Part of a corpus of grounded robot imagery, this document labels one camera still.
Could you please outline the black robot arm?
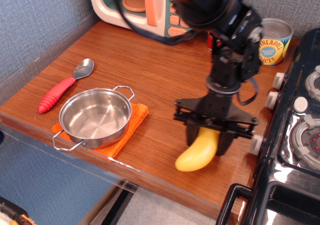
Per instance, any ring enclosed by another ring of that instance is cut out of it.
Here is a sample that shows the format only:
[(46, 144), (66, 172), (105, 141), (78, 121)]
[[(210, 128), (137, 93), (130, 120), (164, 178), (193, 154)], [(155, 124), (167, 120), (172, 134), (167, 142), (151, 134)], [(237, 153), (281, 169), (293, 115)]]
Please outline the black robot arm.
[(186, 125), (189, 145), (200, 128), (219, 131), (216, 155), (222, 156), (234, 139), (250, 139), (258, 124), (258, 119), (238, 108), (233, 98), (242, 84), (260, 71), (262, 20), (243, 0), (173, 0), (173, 6), (190, 28), (213, 37), (208, 93), (177, 99), (174, 118)]

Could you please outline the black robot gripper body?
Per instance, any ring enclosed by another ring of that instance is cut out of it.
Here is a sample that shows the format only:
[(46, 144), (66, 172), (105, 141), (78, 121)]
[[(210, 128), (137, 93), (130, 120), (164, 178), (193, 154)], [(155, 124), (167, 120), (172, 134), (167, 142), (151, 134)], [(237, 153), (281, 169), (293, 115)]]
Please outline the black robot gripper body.
[(180, 98), (174, 102), (174, 119), (186, 126), (194, 124), (219, 132), (233, 131), (237, 137), (250, 139), (259, 123), (253, 115), (233, 104), (233, 94), (209, 91), (199, 98)]

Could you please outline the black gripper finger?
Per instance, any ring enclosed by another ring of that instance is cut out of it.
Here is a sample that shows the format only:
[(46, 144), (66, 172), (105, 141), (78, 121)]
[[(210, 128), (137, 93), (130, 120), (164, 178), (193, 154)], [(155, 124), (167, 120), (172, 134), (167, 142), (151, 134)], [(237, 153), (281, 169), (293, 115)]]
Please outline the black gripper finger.
[(200, 127), (195, 124), (186, 125), (186, 142), (188, 147), (190, 147), (198, 137), (199, 129)]
[(222, 131), (218, 140), (217, 156), (223, 156), (237, 137), (235, 131)]

